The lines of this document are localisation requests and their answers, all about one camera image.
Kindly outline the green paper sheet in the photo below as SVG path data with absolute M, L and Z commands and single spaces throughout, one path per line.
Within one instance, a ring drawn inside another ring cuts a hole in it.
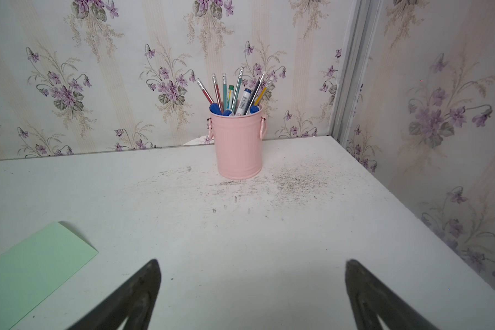
M 0 329 L 12 329 L 97 254 L 53 223 L 0 255 Z

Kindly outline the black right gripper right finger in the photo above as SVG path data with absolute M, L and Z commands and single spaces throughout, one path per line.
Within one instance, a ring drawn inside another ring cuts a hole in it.
M 358 329 L 436 329 L 355 259 L 345 266 L 346 292 Z

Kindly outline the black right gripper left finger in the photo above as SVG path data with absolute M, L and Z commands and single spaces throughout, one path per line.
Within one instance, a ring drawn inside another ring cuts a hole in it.
M 159 263 L 152 259 L 70 328 L 148 329 L 161 281 Z

